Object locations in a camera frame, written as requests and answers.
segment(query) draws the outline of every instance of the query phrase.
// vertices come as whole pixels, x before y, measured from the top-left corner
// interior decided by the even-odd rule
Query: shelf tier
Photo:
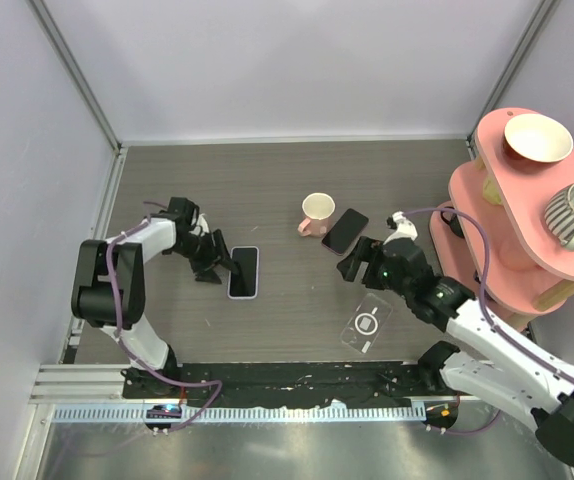
[[[487,291],[503,307],[522,315],[544,315],[552,312],[564,301],[553,307],[540,311],[534,306],[535,300],[543,292],[558,284],[560,278],[538,265],[526,270],[512,270],[500,260],[500,247],[504,242],[515,237],[505,209],[491,205],[482,196],[482,188],[487,172],[476,168],[474,162],[467,162],[458,167],[449,181],[449,195],[454,207],[474,217],[483,227],[491,243],[491,259]],[[470,222],[461,222],[465,239],[474,265],[482,272],[484,264],[483,241]]]
[[[440,206],[450,207],[451,202],[445,202]],[[458,280],[478,296],[480,285],[474,280],[476,267],[467,242],[452,233],[449,226],[440,219],[438,212],[434,212],[429,220],[429,232],[434,241],[443,275]],[[513,314],[495,301],[488,302],[487,306],[505,321]]]
[[[525,252],[545,270],[574,281],[574,252],[560,246],[543,219],[551,198],[574,183],[574,150],[550,165],[507,157],[502,146],[505,125],[524,113],[537,112],[501,108],[485,115],[476,129],[476,146]]]

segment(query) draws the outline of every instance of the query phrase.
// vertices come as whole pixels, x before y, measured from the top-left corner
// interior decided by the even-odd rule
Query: wood grain surface
[[[309,193],[370,218],[364,235],[385,238],[398,210],[448,200],[455,167],[468,161],[464,141],[394,141],[196,145],[129,149],[109,228],[115,234],[143,217],[143,200],[185,196],[222,229],[228,247],[260,249],[258,297],[227,298],[223,285],[196,283],[187,260],[158,256],[146,265],[146,314],[181,361],[415,360],[440,332],[417,320],[392,292],[374,292],[394,311],[365,355],[340,334],[368,293],[336,270],[342,258],[296,226]],[[414,218],[418,243],[438,268],[428,216]],[[78,363],[124,363],[109,337],[85,326]]]

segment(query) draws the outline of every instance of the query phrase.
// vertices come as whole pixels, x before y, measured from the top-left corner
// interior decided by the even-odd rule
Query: bowl
[[[564,160],[574,149],[574,139],[561,123],[539,113],[517,115],[505,125],[505,150],[540,163]]]

